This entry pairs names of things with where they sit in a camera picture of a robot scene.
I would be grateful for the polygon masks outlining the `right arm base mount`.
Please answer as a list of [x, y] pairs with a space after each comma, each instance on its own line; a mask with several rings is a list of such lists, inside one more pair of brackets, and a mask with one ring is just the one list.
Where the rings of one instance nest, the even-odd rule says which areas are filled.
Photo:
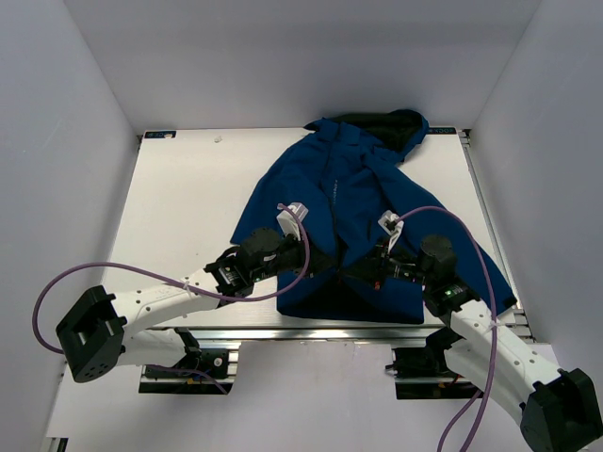
[[469, 399], [478, 388], [450, 371], [427, 347], [397, 347], [385, 372], [395, 380], [398, 400]]

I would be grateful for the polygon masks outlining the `blue and black jacket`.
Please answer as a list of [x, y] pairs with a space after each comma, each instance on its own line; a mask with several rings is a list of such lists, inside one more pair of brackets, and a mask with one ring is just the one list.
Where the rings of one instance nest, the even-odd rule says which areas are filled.
[[[408, 153], [427, 135], [427, 120], [413, 110], [348, 114], [309, 123], [257, 183], [232, 240], [240, 243], [258, 228], [276, 228], [279, 204], [308, 209], [304, 227], [318, 251], [341, 253], [340, 268], [374, 249], [384, 236], [378, 224], [390, 210], [402, 216], [397, 249], [418, 250], [430, 234], [447, 237], [457, 255], [459, 276], [480, 297], [495, 297], [499, 313], [514, 305], [513, 290], [483, 250], [475, 250], [463, 227], [427, 189], [400, 171]], [[337, 274], [303, 279], [276, 301], [282, 315], [313, 319], [420, 324], [418, 284], [389, 279], [383, 289]]]

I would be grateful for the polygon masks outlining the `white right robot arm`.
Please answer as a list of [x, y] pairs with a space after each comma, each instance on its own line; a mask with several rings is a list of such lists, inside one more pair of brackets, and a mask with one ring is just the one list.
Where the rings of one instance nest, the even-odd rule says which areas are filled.
[[483, 402], [496, 401], [512, 417], [533, 451], [579, 451], [601, 438], [593, 381], [579, 368], [559, 368], [499, 322], [495, 297], [482, 300], [458, 276], [447, 238], [426, 236], [415, 255], [393, 252], [408, 218], [385, 211], [378, 223], [389, 239], [351, 274], [376, 290], [389, 279], [421, 285], [425, 307], [444, 324], [427, 339], [427, 367], [467, 378]]

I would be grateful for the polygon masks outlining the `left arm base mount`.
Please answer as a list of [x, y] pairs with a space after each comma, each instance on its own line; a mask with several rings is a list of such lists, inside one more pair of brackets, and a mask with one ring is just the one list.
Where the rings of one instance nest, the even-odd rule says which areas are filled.
[[149, 330], [156, 349], [142, 366], [146, 395], [226, 396], [233, 388], [239, 343], [201, 341], [186, 328]]

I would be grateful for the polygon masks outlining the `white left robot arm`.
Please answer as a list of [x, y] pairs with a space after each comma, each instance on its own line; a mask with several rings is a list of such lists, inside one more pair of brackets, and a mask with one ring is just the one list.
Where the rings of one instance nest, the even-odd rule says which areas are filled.
[[279, 228], [254, 230], [215, 262], [180, 279], [164, 276], [158, 285], [109, 294], [102, 285], [86, 290], [59, 321], [57, 338], [77, 383], [99, 379], [116, 366], [158, 364], [177, 375], [199, 364], [194, 340], [185, 331], [160, 331], [157, 325], [221, 305], [257, 301], [257, 283], [280, 274], [294, 279], [278, 295], [326, 268], [327, 260], [310, 241], [300, 202], [281, 206]]

